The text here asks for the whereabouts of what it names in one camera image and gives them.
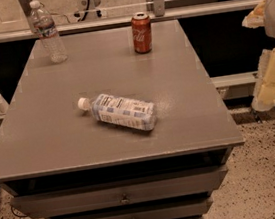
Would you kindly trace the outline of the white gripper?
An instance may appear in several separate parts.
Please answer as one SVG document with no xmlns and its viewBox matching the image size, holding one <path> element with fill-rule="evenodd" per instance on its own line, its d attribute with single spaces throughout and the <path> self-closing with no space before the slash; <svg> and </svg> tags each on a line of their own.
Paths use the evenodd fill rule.
<svg viewBox="0 0 275 219">
<path fill-rule="evenodd" d="M 275 0 L 261 1 L 244 17 L 242 26 L 252 29 L 265 26 L 267 36 L 275 39 Z M 258 112 L 275 107 L 275 48 L 264 49 L 260 56 L 252 101 L 252 108 Z"/>
</svg>

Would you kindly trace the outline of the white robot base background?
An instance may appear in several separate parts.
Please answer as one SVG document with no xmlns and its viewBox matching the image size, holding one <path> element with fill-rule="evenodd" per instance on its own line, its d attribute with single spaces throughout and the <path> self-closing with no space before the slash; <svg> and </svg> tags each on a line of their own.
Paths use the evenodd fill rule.
<svg viewBox="0 0 275 219">
<path fill-rule="evenodd" d="M 74 16 L 78 21 L 101 18 L 102 12 L 98 9 L 101 0 L 76 0 L 77 11 Z"/>
</svg>

